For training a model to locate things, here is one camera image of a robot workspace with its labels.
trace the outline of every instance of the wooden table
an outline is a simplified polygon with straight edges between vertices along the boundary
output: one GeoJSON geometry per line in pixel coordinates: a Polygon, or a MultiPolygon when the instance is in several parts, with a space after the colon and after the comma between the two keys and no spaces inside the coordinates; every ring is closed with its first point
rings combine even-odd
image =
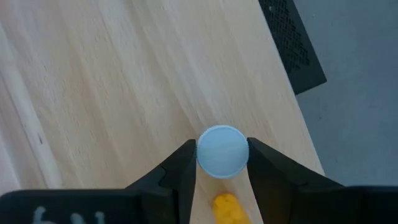
{"type": "MultiPolygon", "coordinates": [[[[228,124],[323,173],[256,0],[0,2],[0,191],[123,188],[228,124]]],[[[197,169],[192,223],[247,171],[197,169]]]]}

